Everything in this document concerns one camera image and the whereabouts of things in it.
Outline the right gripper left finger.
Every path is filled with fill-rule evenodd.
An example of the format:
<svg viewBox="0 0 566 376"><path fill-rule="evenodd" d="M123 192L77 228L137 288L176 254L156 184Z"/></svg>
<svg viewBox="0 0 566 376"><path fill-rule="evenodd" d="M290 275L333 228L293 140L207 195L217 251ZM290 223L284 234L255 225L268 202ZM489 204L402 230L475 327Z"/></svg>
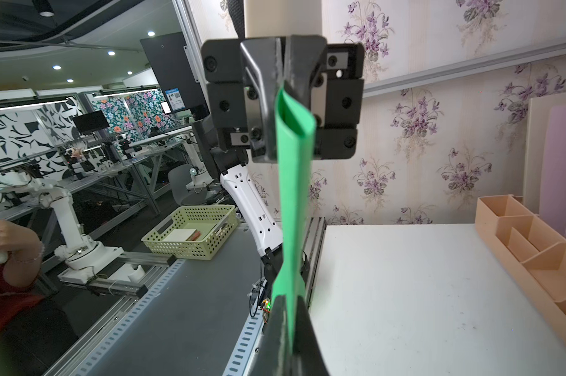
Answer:
<svg viewBox="0 0 566 376"><path fill-rule="evenodd" d="M291 353L287 300L284 295L280 295L274 301L267 329L263 333L260 351L250 375L291 375Z"/></svg>

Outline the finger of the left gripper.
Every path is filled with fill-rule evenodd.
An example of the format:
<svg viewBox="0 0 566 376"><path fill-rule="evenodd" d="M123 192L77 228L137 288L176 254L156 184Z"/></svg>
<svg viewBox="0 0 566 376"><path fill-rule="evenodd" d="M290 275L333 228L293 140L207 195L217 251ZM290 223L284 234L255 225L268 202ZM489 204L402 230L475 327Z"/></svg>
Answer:
<svg viewBox="0 0 566 376"><path fill-rule="evenodd" d="M311 91L325 62L327 40L320 35L290 35L285 39L284 90L310 108Z"/></svg>
<svg viewBox="0 0 566 376"><path fill-rule="evenodd" d="M246 39L240 49L252 159L275 162L278 159L275 102L283 74L281 39Z"/></svg>

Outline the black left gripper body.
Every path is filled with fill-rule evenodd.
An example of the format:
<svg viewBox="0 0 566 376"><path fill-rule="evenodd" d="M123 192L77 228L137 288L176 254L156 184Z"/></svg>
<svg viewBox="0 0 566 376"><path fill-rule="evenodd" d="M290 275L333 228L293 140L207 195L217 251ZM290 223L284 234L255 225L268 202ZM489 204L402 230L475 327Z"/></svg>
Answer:
<svg viewBox="0 0 566 376"><path fill-rule="evenodd" d="M285 39L281 39L284 64ZM221 150L250 150L241 43L212 39L201 47L212 122ZM364 92L365 50L359 44L330 44L311 91L308 108L317 122L314 156L349 159L356 151L357 125Z"/></svg>

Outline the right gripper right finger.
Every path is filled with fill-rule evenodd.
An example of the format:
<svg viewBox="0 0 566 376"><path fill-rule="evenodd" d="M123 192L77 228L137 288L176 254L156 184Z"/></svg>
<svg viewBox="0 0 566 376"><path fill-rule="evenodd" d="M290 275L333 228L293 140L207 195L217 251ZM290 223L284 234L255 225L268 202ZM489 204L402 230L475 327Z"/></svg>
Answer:
<svg viewBox="0 0 566 376"><path fill-rule="evenodd" d="M292 347L292 375L330 375L320 352L306 302L302 296L297 299Z"/></svg>

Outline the green square paper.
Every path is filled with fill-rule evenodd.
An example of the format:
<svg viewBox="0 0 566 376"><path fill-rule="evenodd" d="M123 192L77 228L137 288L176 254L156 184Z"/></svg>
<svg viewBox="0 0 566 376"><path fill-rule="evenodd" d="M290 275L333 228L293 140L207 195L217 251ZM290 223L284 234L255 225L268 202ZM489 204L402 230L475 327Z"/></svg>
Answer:
<svg viewBox="0 0 566 376"><path fill-rule="evenodd" d="M298 297L304 295L300 267L317 122L307 107L281 89L275 103L275 130L283 263L273 284L273 306L284 309L286 346L291 349L295 339Z"/></svg>

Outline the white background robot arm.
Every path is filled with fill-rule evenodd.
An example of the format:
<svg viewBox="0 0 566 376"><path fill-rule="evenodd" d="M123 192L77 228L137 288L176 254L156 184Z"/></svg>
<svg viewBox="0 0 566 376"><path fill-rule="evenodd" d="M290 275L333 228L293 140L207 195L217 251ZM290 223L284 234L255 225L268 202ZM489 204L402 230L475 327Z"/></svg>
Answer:
<svg viewBox="0 0 566 376"><path fill-rule="evenodd" d="M28 193L38 199L44 208L51 208L57 217L65 244L56 248L54 255L65 262L68 269L59 275L61 282L87 285L92 281L140 283L146 276L143 266L125 263L110 276L103 269L125 255L121 247L106 247L83 232L72 206L71 193L54 180L37 179L26 172L0 173L0 194Z"/></svg>

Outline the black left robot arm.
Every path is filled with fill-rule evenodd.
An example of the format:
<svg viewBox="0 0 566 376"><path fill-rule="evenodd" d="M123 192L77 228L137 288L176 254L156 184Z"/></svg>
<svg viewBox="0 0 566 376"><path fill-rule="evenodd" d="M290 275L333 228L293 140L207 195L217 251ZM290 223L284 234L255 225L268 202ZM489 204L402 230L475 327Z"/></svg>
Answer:
<svg viewBox="0 0 566 376"><path fill-rule="evenodd" d="M200 148L240 210L267 281L283 263L283 233L253 183L248 164L275 163L275 100L284 89L316 124L314 158L351 158L364 90L365 51L323 36L319 1L230 1L236 37L201 47L210 115Z"/></svg>

